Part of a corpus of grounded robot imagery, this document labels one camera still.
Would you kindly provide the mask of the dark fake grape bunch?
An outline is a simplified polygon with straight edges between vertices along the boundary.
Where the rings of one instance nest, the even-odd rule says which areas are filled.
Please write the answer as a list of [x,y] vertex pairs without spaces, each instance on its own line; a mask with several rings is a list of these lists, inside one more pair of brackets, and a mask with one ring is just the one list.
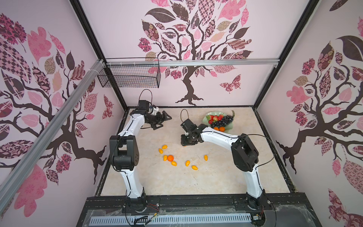
[[227,125],[231,124],[234,121],[235,112],[232,110],[231,115],[223,115],[223,119],[221,121],[213,122],[211,125],[212,128],[214,127],[226,127]]

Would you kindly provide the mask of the aluminium rail left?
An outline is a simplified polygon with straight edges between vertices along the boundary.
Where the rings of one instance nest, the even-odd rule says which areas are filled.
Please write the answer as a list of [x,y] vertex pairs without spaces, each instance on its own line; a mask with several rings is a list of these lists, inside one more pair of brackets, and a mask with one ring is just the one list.
[[20,186],[30,174],[35,164],[40,159],[41,155],[46,151],[48,145],[52,142],[57,132],[63,126],[63,123],[73,111],[77,102],[82,98],[93,79],[97,77],[104,66],[105,61],[102,59],[98,59],[93,64],[86,73],[85,78],[78,84],[78,87],[74,92],[72,92],[70,97],[67,98],[67,101],[50,121],[49,125],[35,140],[33,146],[30,148],[30,151],[25,154],[25,156],[7,176],[6,180],[1,185],[1,212],[5,210]]

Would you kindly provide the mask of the light green wavy fruit bowl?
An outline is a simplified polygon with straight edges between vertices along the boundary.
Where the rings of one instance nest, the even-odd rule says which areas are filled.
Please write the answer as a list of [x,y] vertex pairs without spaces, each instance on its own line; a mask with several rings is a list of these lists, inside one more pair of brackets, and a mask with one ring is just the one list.
[[235,117],[235,111],[232,110],[231,114],[226,114],[220,111],[213,111],[207,113],[202,122],[207,126],[215,130],[222,129],[222,132],[229,132],[233,128],[233,121]]

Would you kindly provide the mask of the black base frame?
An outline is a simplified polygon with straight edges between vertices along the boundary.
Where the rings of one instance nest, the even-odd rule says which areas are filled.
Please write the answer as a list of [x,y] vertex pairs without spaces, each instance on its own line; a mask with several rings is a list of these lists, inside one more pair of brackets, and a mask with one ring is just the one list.
[[149,227],[319,227],[312,205],[304,193],[264,194],[262,209],[252,210],[246,194],[146,195],[147,209],[137,213],[126,209],[126,196],[98,196],[86,199],[77,226],[89,227],[91,217],[123,215],[183,215],[248,213],[251,223],[156,225]]

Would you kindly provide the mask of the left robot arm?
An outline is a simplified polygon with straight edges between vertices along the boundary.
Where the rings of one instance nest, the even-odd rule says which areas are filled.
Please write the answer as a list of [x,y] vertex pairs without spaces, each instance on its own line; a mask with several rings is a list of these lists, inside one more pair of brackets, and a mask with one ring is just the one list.
[[136,169],[140,160],[136,136],[144,124],[149,124],[151,129],[157,130],[163,127],[163,122],[171,119],[166,111],[160,112],[151,102],[140,100],[138,106],[130,113],[124,129],[110,137],[110,163],[123,177],[126,186],[126,209],[134,209],[137,213],[147,209],[145,189]]

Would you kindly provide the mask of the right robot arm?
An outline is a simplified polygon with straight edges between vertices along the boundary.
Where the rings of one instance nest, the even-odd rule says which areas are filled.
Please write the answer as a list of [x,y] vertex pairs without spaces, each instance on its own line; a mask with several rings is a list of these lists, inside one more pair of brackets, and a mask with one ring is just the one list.
[[208,127],[205,124],[181,124],[184,134],[181,135],[182,146],[193,146],[210,142],[232,153],[233,163],[243,171],[247,185],[246,204],[252,210],[260,210],[267,202],[265,190],[261,185],[258,171],[259,152],[249,135],[230,135]]

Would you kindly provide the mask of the aluminium rail back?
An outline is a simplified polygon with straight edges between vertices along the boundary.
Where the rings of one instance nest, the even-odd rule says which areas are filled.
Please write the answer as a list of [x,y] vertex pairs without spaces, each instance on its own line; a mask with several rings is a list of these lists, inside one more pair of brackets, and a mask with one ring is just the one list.
[[222,59],[222,60],[177,60],[177,61],[111,61],[107,66],[218,66],[218,65],[278,65],[279,59]]

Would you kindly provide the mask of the aluminium rail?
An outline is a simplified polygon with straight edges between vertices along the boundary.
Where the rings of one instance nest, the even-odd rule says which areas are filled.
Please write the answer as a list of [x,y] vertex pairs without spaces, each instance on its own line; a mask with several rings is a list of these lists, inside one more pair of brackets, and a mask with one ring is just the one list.
[[107,66],[218,66],[218,65],[278,65],[279,59],[222,59],[222,60],[177,60],[177,61],[111,61]]
[[63,123],[73,111],[77,102],[82,98],[93,79],[97,77],[104,66],[105,61],[102,59],[98,59],[93,64],[86,73],[85,78],[78,84],[78,87],[74,92],[72,92],[70,97],[67,98],[67,101],[50,121],[49,125],[35,140],[33,146],[30,148],[30,151],[25,154],[25,156],[7,176],[6,180],[1,185],[1,212],[5,210],[20,186],[30,174],[35,164],[40,159],[41,155],[46,151],[48,145],[52,142],[57,132],[63,126]]

